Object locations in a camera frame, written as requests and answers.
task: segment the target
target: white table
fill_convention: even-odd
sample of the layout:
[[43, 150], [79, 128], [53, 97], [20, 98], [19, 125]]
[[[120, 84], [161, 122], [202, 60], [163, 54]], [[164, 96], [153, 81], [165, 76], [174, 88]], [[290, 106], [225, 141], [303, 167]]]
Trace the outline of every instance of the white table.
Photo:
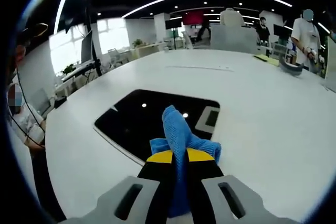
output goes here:
[[138, 174], [141, 166], [93, 124], [133, 90], [147, 89], [219, 102], [212, 141], [222, 144], [223, 173], [259, 193], [276, 216], [303, 220], [336, 171], [336, 94], [320, 81], [305, 70], [296, 78], [251, 55], [217, 50], [158, 52], [112, 70], [48, 115], [47, 163], [58, 202], [67, 218], [83, 216], [100, 195]]

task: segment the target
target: blue cloth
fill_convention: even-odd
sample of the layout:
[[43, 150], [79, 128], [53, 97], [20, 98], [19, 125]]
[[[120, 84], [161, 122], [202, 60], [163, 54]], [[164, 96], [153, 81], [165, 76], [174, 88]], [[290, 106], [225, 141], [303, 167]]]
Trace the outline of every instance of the blue cloth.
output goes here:
[[167, 150], [172, 150], [175, 154], [176, 185], [173, 201], [169, 210], [169, 217], [173, 218], [184, 215], [190, 211], [184, 172], [184, 155], [186, 148], [189, 147], [207, 152], [215, 158], [216, 163], [219, 161], [222, 148], [219, 143], [200, 139], [195, 136], [181, 113], [172, 105], [164, 110], [162, 121], [166, 138], [155, 138], [150, 141], [150, 144], [152, 154]]

